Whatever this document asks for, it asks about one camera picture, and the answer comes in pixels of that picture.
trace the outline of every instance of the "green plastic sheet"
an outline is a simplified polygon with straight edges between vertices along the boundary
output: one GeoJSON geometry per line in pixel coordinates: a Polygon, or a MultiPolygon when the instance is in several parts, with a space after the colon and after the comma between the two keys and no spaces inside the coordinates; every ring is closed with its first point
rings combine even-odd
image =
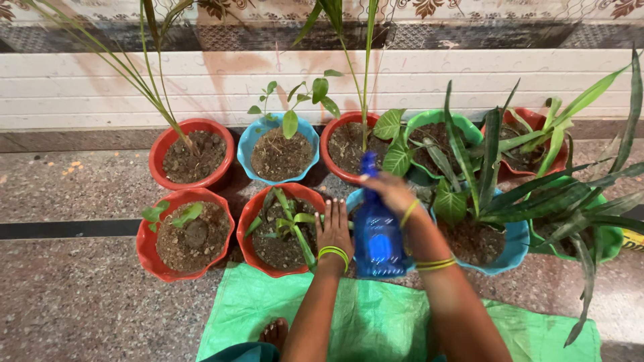
{"type": "MultiPolygon", "coordinates": [[[[256,341],[277,317],[292,323],[311,273],[271,278],[229,263],[202,335],[197,361],[237,343],[256,341]]],[[[548,316],[483,300],[515,362],[601,361],[600,336],[588,320],[570,346],[576,318],[548,316]]],[[[327,361],[426,361],[430,310],[424,291],[372,280],[340,281],[327,361]]]]}

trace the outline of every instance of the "foot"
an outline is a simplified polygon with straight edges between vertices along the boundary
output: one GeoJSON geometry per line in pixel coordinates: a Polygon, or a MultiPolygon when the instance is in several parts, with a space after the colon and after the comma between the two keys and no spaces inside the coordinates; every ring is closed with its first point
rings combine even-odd
{"type": "Polygon", "coordinates": [[[284,342],[289,334],[289,323],[285,318],[279,317],[278,319],[267,324],[260,332],[260,342],[270,343],[277,347],[281,352],[284,347],[284,342]]]}

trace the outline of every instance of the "blue spray bottle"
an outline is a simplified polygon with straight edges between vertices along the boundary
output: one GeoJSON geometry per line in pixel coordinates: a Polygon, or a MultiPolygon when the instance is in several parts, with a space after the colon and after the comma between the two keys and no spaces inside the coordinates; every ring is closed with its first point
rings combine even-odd
{"type": "MultiPolygon", "coordinates": [[[[362,158],[363,174],[377,176],[374,152],[362,158]]],[[[354,218],[355,262],[358,278],[395,278],[407,273],[408,257],[403,249],[403,234],[396,216],[380,196],[364,188],[365,201],[354,218]]]]}

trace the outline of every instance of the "speckled floor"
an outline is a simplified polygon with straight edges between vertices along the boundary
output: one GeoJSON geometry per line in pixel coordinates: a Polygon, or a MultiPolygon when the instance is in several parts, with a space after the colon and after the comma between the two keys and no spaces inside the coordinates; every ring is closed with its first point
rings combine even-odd
{"type": "MultiPolygon", "coordinates": [[[[576,162],[595,160],[608,142],[578,141],[576,162]]],[[[149,175],[147,154],[0,154],[0,222],[136,218],[169,192],[149,175]]],[[[631,160],[644,160],[644,142],[635,142],[631,160]]],[[[237,218],[265,184],[251,182],[239,165],[228,177],[213,191],[228,198],[237,218]]],[[[303,184],[325,197],[355,189],[322,163],[303,184]]],[[[628,178],[604,195],[640,189],[640,178],[628,178]]],[[[239,257],[237,248],[231,258],[239,257]]],[[[194,361],[223,274],[213,269],[195,281],[166,284],[141,268],[133,237],[0,241],[0,265],[0,361],[194,361]]],[[[642,270],[644,253],[633,251],[598,270],[589,317],[597,322],[604,361],[644,361],[642,270]]],[[[564,316],[577,317],[582,308],[579,265],[553,256],[529,254],[499,276],[468,277],[482,298],[564,316]]],[[[392,282],[420,287],[415,272],[392,282]]]]}

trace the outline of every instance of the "red plant pot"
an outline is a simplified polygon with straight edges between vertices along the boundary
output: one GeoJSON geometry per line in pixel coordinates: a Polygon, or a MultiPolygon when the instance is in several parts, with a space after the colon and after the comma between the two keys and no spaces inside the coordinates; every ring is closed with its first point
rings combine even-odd
{"type": "Polygon", "coordinates": [[[205,272],[214,264],[220,262],[228,252],[228,245],[231,240],[232,230],[235,228],[235,220],[231,215],[231,210],[228,208],[228,202],[223,197],[212,193],[206,189],[185,189],[179,190],[167,195],[162,200],[170,202],[170,206],[159,216],[161,220],[165,219],[179,206],[187,204],[188,202],[202,201],[212,202],[222,207],[226,214],[228,214],[228,222],[230,223],[230,231],[226,242],[223,245],[222,252],[207,267],[197,272],[180,272],[170,269],[166,266],[159,255],[156,253],[156,233],[148,227],[150,222],[147,220],[141,221],[137,233],[137,254],[138,260],[141,262],[143,269],[149,271],[151,274],[163,281],[175,281],[185,279],[197,279],[205,274],[205,272]]]}
{"type": "MultiPolygon", "coordinates": [[[[515,111],[516,114],[520,115],[530,125],[530,127],[532,127],[533,130],[539,131],[544,128],[545,116],[523,107],[515,107],[515,111]]],[[[517,122],[518,121],[514,118],[514,116],[512,116],[512,113],[510,113],[510,111],[506,111],[506,114],[503,115],[503,123],[513,124],[517,122]]],[[[485,137],[485,126],[481,128],[481,132],[483,133],[483,137],[485,137]]],[[[544,143],[544,147],[546,148],[546,150],[550,149],[550,140],[547,140],[544,143]]],[[[564,142],[559,149],[559,153],[554,158],[553,164],[550,165],[550,168],[545,173],[545,175],[563,171],[565,169],[565,163],[567,159],[568,145],[564,142]]],[[[506,181],[512,181],[517,178],[523,178],[527,176],[536,176],[536,173],[530,171],[517,171],[510,167],[510,165],[505,160],[501,160],[501,165],[498,169],[497,183],[502,184],[506,181]]]]}
{"type": "MultiPolygon", "coordinates": [[[[375,113],[366,114],[366,122],[369,127],[374,127],[375,123],[378,121],[379,116],[375,113]]],[[[331,156],[328,154],[328,141],[331,139],[331,135],[339,126],[347,124],[349,122],[355,122],[362,124],[362,113],[361,112],[349,112],[343,114],[339,119],[334,119],[327,124],[322,131],[322,136],[320,137],[320,155],[322,160],[324,160],[327,168],[333,172],[336,176],[341,178],[344,181],[351,182],[353,184],[358,184],[360,182],[360,175],[354,175],[352,173],[346,172],[345,170],[338,167],[331,156]]]]}
{"type": "MultiPolygon", "coordinates": [[[[310,202],[316,210],[323,214],[325,209],[324,200],[319,193],[309,189],[308,187],[302,186],[300,184],[295,184],[289,182],[287,184],[279,184],[273,187],[280,187],[284,190],[287,198],[297,197],[303,200],[310,202]]],[[[246,262],[265,272],[266,274],[272,276],[273,278],[279,278],[280,276],[289,275],[289,274],[301,274],[308,271],[308,267],[303,265],[297,269],[292,269],[289,271],[282,271],[277,268],[271,267],[269,264],[260,259],[259,256],[255,253],[255,248],[252,246],[252,234],[244,238],[246,230],[257,215],[260,213],[261,208],[264,205],[264,198],[269,193],[271,186],[266,187],[261,190],[260,193],[253,196],[250,201],[244,206],[243,211],[241,212],[239,226],[237,227],[237,241],[240,244],[241,251],[243,253],[244,259],[246,262]]]]}
{"type": "Polygon", "coordinates": [[[226,173],[228,167],[231,166],[232,161],[234,160],[235,142],[232,139],[231,133],[228,132],[228,129],[221,124],[205,118],[187,119],[183,122],[179,122],[179,127],[181,127],[181,130],[186,135],[195,131],[207,131],[221,137],[223,141],[226,142],[226,156],[223,158],[222,164],[220,164],[210,176],[191,184],[177,184],[168,180],[166,172],[163,170],[163,159],[166,157],[167,150],[170,146],[179,139],[179,135],[172,129],[172,127],[170,127],[161,133],[150,150],[150,157],[148,158],[147,163],[150,167],[152,177],[159,185],[170,190],[192,189],[195,187],[208,187],[212,185],[226,173]]]}

